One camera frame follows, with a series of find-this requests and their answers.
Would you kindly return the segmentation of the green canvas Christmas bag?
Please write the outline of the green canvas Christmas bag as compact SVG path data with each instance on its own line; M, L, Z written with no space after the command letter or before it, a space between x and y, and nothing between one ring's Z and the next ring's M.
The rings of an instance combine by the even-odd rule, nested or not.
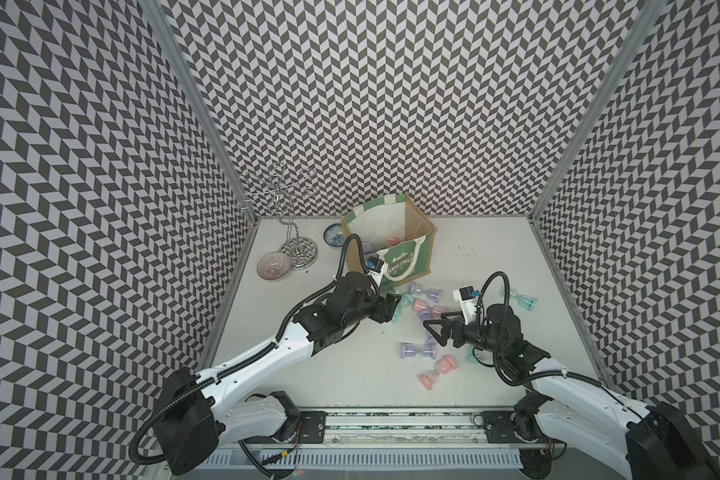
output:
M373 245L370 255L387 266L384 286L397 287L431 273L431 258L437 227L404 194L385 195L355 207L341 217L346 236L356 234ZM388 237L403 238L392 248Z

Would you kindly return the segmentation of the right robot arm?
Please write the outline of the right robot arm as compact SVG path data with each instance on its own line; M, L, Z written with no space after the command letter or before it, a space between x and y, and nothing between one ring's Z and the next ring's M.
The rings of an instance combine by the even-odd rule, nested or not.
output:
M508 276L498 271L489 279L502 281L501 302L488 305L485 288L463 287L456 293L459 311L423 326L442 346L489 354L504 384L525 388L514 406L517 437L561 441L625 479L720 478L717 460L683 412L619 394L533 345L510 305Z

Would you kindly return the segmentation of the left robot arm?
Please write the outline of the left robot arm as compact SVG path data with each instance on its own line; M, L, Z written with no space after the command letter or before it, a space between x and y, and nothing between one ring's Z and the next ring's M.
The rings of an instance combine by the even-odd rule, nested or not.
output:
M346 238L334 280L289 310L273 337L215 367L198 373L181 368L166 378L151 416L128 444L130 461L140 466L166 463L173 474L183 475L231 441L266 478L280 478L245 442L253 437L297 439L300 412L284 392L257 398L256 388L341 343L366 319L389 322L400 302L400 295L381 292L382 260L363 260L358 271L344 269L350 247L361 244L357 234Z

